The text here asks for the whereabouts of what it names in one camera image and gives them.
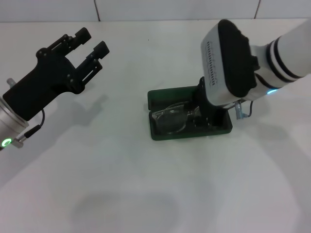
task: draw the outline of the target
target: black cable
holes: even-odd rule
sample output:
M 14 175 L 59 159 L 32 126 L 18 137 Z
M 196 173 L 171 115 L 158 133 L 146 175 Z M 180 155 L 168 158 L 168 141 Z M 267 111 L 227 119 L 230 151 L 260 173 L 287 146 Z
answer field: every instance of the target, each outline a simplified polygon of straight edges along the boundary
M 253 102 L 254 101 L 251 101 L 251 105 L 249 106 L 249 114 L 248 114 L 248 117 L 251 117 L 252 113 L 253 113 Z
M 41 112 L 42 112 L 42 121 L 41 121 L 40 127 L 42 127 L 42 126 L 43 126 L 44 121 L 45 121 L 45 112 L 44 112 L 44 110 L 43 110 L 43 109 L 41 110 Z
M 26 138 L 30 138 L 32 135 L 34 135 L 36 132 L 38 132 L 38 130 L 40 130 L 41 127 L 43 126 L 44 121 L 45 121 L 45 112 L 44 112 L 43 109 L 42 109 L 41 111 L 42 111 L 42 121 L 41 121 L 41 123 L 40 123 L 39 125 L 34 126 L 32 129 L 28 130 L 28 131 L 24 134 L 24 136 L 25 136 Z

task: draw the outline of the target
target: eyeglasses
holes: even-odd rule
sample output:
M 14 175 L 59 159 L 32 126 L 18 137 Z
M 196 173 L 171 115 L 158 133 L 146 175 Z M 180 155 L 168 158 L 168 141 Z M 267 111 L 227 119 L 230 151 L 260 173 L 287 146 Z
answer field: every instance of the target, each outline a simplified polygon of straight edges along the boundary
M 185 129 L 188 122 L 194 121 L 195 117 L 200 117 L 199 107 L 189 111 L 185 109 L 187 103 L 176 103 L 164 110 L 152 113 L 157 129 L 165 134 L 178 133 Z

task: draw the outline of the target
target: green led light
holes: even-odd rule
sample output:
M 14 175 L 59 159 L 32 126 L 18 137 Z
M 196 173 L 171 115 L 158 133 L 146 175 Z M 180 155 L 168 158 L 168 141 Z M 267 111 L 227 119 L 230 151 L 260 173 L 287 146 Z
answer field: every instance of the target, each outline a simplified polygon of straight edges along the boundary
M 12 139 L 11 139 L 11 138 L 7 138 L 7 139 L 5 139 L 5 140 L 2 142 L 1 146 L 2 146 L 2 147 L 6 147 L 6 146 L 9 145 L 11 142 L 12 142 Z

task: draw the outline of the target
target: white tabletop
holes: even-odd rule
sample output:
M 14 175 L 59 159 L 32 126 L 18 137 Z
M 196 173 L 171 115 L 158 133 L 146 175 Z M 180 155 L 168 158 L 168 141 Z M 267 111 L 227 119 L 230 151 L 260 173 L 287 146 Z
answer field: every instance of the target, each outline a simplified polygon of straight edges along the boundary
M 263 45 L 303 21 L 233 22 Z M 84 93 L 46 107 L 24 148 L 1 151 L 0 232 L 310 232 L 310 78 L 255 101 L 250 119 L 230 110 L 230 134 L 150 138 L 147 92 L 197 85 L 200 42 L 217 22 L 0 24 L 2 94 L 65 33 L 92 35 L 69 56 L 74 65 L 101 40 L 111 51 Z

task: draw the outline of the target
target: metal connector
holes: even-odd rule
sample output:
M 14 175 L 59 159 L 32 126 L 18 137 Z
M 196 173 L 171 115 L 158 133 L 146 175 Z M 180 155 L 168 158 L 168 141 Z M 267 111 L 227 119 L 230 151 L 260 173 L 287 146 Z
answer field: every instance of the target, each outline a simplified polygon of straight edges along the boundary
M 22 148 L 24 146 L 24 141 L 26 141 L 26 139 L 27 138 L 24 135 L 22 135 L 19 138 L 15 138 L 11 144 L 17 148 Z
M 250 115 L 243 113 L 242 105 L 241 105 L 240 101 L 234 102 L 234 108 L 235 108 L 237 120 L 241 120 L 241 119 L 250 117 Z
M 7 79 L 6 83 L 9 84 L 10 88 L 12 88 L 16 84 L 16 82 L 12 78 Z

